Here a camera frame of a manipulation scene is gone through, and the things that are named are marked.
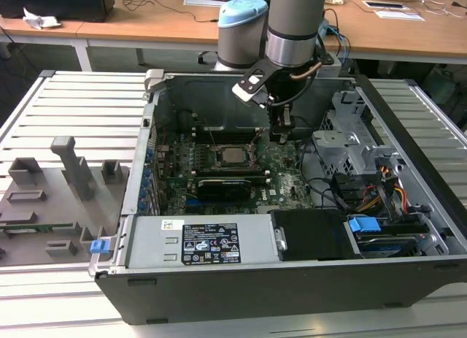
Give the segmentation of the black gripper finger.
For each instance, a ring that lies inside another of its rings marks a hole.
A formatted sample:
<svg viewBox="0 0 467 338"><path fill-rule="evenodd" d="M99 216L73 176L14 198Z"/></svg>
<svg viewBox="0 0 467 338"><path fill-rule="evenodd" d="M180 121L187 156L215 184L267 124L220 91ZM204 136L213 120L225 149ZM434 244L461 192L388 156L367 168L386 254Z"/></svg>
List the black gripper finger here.
<svg viewBox="0 0 467 338"><path fill-rule="evenodd" d="M271 108L271 140L279 145L288 141L291 131L294 129L294 119L290 114L289 106L277 106Z"/></svg>

